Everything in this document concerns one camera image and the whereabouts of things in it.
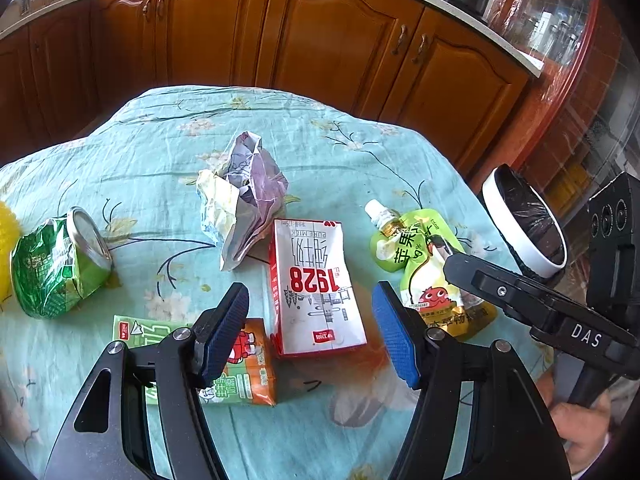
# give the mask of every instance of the crumpled plastic bag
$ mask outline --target crumpled plastic bag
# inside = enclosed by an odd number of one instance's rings
[[[200,171],[200,225],[204,234],[222,244],[220,270],[237,267],[252,245],[267,235],[288,186],[262,147],[262,137],[251,132],[231,140],[213,170]]]

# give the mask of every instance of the light blue tablecloth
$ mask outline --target light blue tablecloth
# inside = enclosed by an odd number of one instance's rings
[[[219,251],[200,231],[192,185],[198,170],[213,167],[228,141],[245,130],[262,136],[290,183],[290,200],[300,199],[287,205],[289,217],[342,222],[369,345],[337,358],[278,362],[275,408],[205,406],[233,480],[377,480],[391,470],[417,394],[396,377],[370,312],[374,284],[390,280],[397,286],[401,277],[382,271],[369,256],[374,227],[364,204],[371,198],[403,212],[435,208],[465,249],[516,268],[456,171],[411,130],[355,119],[285,92],[195,86],[149,91],[88,138],[0,169],[0,200],[24,232],[82,206],[110,239],[119,280],[55,320],[27,317],[14,298],[2,303],[0,430],[36,475],[42,476],[71,403],[111,340],[114,314],[193,320],[240,281],[249,288],[250,316],[271,324],[264,247],[233,272],[220,272]],[[499,337],[514,345],[533,375],[548,366],[549,355],[528,329],[502,314],[473,342]],[[460,407],[463,423],[450,472],[459,470],[466,442],[470,409]],[[158,472],[170,476],[158,409],[148,411]]]

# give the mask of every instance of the cabinet door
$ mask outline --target cabinet door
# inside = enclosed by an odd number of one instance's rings
[[[158,82],[253,86],[266,2],[158,0]]]
[[[423,7],[415,0],[269,0],[256,86],[376,119]]]
[[[477,32],[425,9],[380,120],[420,132],[466,176],[527,79]]]
[[[89,6],[81,0],[29,24],[40,108],[54,142],[73,139],[98,115]]]
[[[103,111],[155,86],[156,0],[92,0],[95,82]]]
[[[29,34],[0,40],[0,167],[51,144],[38,107]]]

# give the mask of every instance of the blue gripper pad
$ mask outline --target blue gripper pad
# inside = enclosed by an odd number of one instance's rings
[[[196,358],[199,356],[202,359],[197,373],[204,384],[201,387],[211,386],[222,375],[226,360],[249,313],[249,291],[242,283],[234,283],[218,307],[207,312],[211,313],[210,321],[204,330],[201,329],[200,334],[196,326],[198,322],[194,324]]]
[[[379,282],[371,297],[373,316],[376,318],[386,350],[398,377],[410,388],[420,388],[420,364],[424,353],[426,324],[416,312],[417,320],[402,306],[389,282]]]

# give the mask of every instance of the juice box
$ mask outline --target juice box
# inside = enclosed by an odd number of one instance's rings
[[[113,339],[129,348],[159,343],[188,323],[113,316]],[[226,360],[225,370],[213,385],[198,392],[201,402],[266,404],[275,406],[275,375],[261,318],[247,318]],[[146,388],[146,402],[158,403],[156,388]]]
[[[367,343],[342,242],[340,222],[273,221],[271,341],[279,355],[309,356]]]

